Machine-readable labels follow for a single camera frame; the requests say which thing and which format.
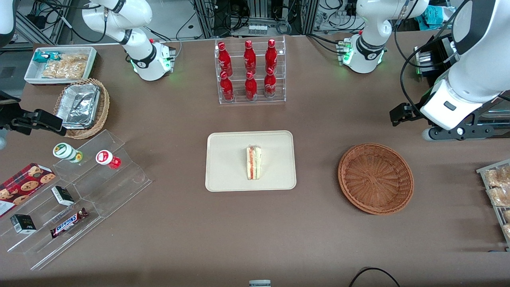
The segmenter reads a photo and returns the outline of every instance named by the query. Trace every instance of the tiered acrylic display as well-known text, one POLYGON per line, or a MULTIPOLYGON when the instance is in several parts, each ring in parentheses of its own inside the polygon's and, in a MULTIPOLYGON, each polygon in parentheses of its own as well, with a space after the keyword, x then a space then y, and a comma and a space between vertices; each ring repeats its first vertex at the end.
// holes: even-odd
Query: tiered acrylic display
MULTIPOLYGON (((507 159, 507 160, 500 161, 498 163, 495 163, 495 164, 492 164, 492 165, 488 165, 488 166, 486 166, 484 168, 476 170, 476 172, 481 175, 483 184, 485 186, 485 189, 487 191, 487 195, 489 196, 489 198, 490 198, 489 190, 492 187, 489 186, 488 181, 485 178, 485 171, 496 169, 496 168, 502 168, 503 166, 509 166, 509 165, 510 165, 510 159, 507 159)), ((510 222, 503 216, 503 212, 505 212, 507 210, 510 210, 510 207, 495 206, 494 204, 492 205, 492 207, 494 208, 494 211, 496 212, 496 217, 497 217, 497 219, 499 221, 499 226, 501 227, 501 229, 503 229, 503 225, 510 224, 510 222)), ((510 252, 510 236, 508 236, 508 234, 506 234, 505 232, 503 232, 503 235, 504 235, 504 237, 506 239, 506 244, 508 245, 508 248, 506 248, 506 251, 510 252)))
POLYGON ((257 71, 255 80, 257 82, 258 97, 255 102, 250 102, 246 99, 246 90, 244 82, 246 81, 246 68, 244 66, 244 42, 239 43, 238 39, 222 39, 216 40, 214 49, 214 59, 216 61, 216 80, 218 82, 218 96, 220 104, 260 104, 271 102, 284 102, 287 99, 286 95, 286 63, 285 63, 285 38, 284 37, 260 37, 251 38, 253 50, 257 56, 257 71), (277 66, 274 76, 276 77, 276 94, 273 98, 268 99, 264 96, 264 78, 266 77, 266 51, 267 41, 274 39, 276 41, 277 66), (229 79, 232 81, 234 88, 234 100, 232 102, 225 101, 220 87, 220 72, 221 68, 218 61, 219 49, 218 43, 224 42, 227 52, 230 54, 232 60, 233 74, 229 79))
POLYGON ((84 155, 79 163, 61 160, 55 164, 57 178, 0 219, 0 235, 7 250, 24 253, 31 269, 39 270, 146 188, 152 181, 130 159, 123 145, 124 142, 104 130, 77 148, 84 155), (100 150, 109 150, 119 157, 121 166, 113 170, 97 164, 95 155, 100 150), (73 205, 57 202, 51 191, 56 185, 67 188, 74 199, 73 205), (49 231, 82 208, 88 216, 52 238, 49 231), (16 233, 10 221, 14 214, 30 215, 37 231, 30 235, 16 233))

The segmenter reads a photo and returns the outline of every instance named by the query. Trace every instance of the table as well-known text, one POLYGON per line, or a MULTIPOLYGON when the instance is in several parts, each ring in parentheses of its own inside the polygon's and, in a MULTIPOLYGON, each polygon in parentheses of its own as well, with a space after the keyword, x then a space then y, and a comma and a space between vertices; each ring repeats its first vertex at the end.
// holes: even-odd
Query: table
MULTIPOLYGON (((399 42, 409 53, 429 36, 399 33, 399 42)), ((286 41, 287 102, 243 107, 218 104, 213 40, 185 42, 175 72, 156 82, 133 73, 121 46, 96 46, 95 78, 111 97, 105 128, 126 142, 154 183, 42 271, 29 271, 21 254, 1 248, 2 285, 247 286, 271 279, 275 287, 347 286, 365 266, 408 286, 508 285, 509 254, 487 252, 504 250, 504 238, 475 173, 508 158, 507 140, 426 142, 425 121, 392 127, 389 111, 405 101, 393 40, 368 75, 340 67, 304 36, 286 41), (209 134, 259 130, 293 133, 297 186, 207 191, 209 134), (401 212, 364 213, 340 191, 340 157, 363 142, 388 145, 409 163, 415 192, 401 212)), ((427 85, 413 73, 410 67, 406 86, 418 100, 427 85)), ((51 111, 61 90, 27 85, 22 106, 51 111)), ((57 162, 50 150, 62 138, 34 131, 7 140, 2 178, 29 162, 57 162)), ((393 286, 378 273, 364 274, 357 286, 374 283, 393 286)))

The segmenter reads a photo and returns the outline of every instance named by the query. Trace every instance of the wicker texture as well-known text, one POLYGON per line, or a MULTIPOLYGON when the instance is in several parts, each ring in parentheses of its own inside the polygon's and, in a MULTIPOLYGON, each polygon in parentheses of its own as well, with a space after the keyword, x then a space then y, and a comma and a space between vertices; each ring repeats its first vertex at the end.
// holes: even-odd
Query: wicker texture
MULTIPOLYGON (((67 133, 65 134, 66 137, 74 138, 74 139, 85 139, 88 137, 91 137, 95 135, 96 133, 100 132, 101 129, 103 129, 103 126, 105 125, 106 118, 108 117, 108 109, 110 108, 110 96, 108 95, 108 91, 106 90, 105 86, 103 84, 96 80, 96 79, 86 79, 82 80, 76 83, 72 83, 69 86, 75 86, 75 85, 85 85, 85 84, 94 84, 101 88, 101 95, 99 96, 99 105, 97 107, 96 112, 96 118, 95 123, 92 126, 92 128, 87 130, 67 130, 67 133)), ((60 106, 60 101, 62 99, 62 96, 64 95, 64 91, 60 93, 59 98, 57 99, 57 104, 55 105, 55 108, 53 109, 53 114, 57 114, 57 111, 60 106)))
POLYGON ((350 148, 340 160, 338 181, 347 199, 371 214, 398 212, 413 196, 409 165, 397 152, 378 143, 350 148))

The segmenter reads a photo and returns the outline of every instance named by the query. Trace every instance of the white robotic arm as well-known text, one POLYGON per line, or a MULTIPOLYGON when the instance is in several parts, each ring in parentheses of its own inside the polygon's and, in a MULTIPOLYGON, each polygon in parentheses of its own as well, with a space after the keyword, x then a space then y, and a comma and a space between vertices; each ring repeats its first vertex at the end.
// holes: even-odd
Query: white robotic arm
POLYGON ((361 35, 344 39, 342 51, 346 54, 342 57, 342 64, 357 73, 372 72, 380 63, 383 49, 392 33, 388 20, 402 19, 408 15, 409 18, 416 17, 425 11, 428 1, 358 0, 356 14, 363 18, 365 27, 361 35), (414 9, 408 12, 408 6, 414 6, 414 9))
POLYGON ((0 0, 0 48, 7 45, 14 35, 18 4, 19 0, 0 0))
POLYGON ((445 130, 510 89, 510 1, 466 1, 452 29, 460 59, 438 78, 420 109, 445 130))
POLYGON ((94 0, 90 5, 100 7, 82 10, 87 26, 103 33, 106 25, 106 35, 124 47, 142 79, 154 81, 172 71, 170 49, 151 42, 140 29, 152 20, 152 10, 146 0, 94 0))

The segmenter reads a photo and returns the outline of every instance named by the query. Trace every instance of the small bottle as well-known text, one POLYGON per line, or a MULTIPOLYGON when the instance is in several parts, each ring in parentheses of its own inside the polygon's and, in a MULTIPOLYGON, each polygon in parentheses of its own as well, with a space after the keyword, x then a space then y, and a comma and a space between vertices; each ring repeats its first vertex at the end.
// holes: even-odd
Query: small bottle
POLYGON ((97 163, 101 165, 108 165, 111 169, 116 170, 119 168, 122 163, 120 158, 114 156, 111 152, 107 150, 102 150, 96 155, 97 163))
POLYGON ((250 102, 254 102, 257 100, 257 82, 253 79, 252 72, 246 72, 246 82, 244 82, 244 86, 246 87, 246 99, 250 102))
POLYGON ((223 94, 223 98, 227 102, 231 102, 234 100, 234 89, 232 88, 232 82, 227 77, 225 71, 220 72, 220 87, 221 93, 223 94))
POLYGON ((220 53, 218 55, 218 60, 220 62, 220 68, 222 71, 226 72, 227 77, 232 76, 232 61, 230 59, 230 54, 225 49, 225 43, 219 42, 218 49, 220 53))
POLYGON ((274 98, 276 92, 276 77, 273 68, 267 68, 267 75, 264 78, 264 96, 268 99, 274 98))
POLYGON ((266 71, 267 68, 273 68, 273 71, 276 71, 276 62, 278 52, 276 51, 276 41, 274 39, 269 39, 267 41, 267 51, 266 51, 266 71))
POLYGON ((252 43, 250 40, 244 42, 244 65, 246 66, 246 71, 252 72, 254 75, 257 69, 257 57, 255 55, 255 51, 253 50, 252 43))
POLYGON ((60 159, 69 160, 71 163, 77 163, 83 159, 81 151, 76 150, 65 142, 61 142, 53 148, 53 155, 60 159))

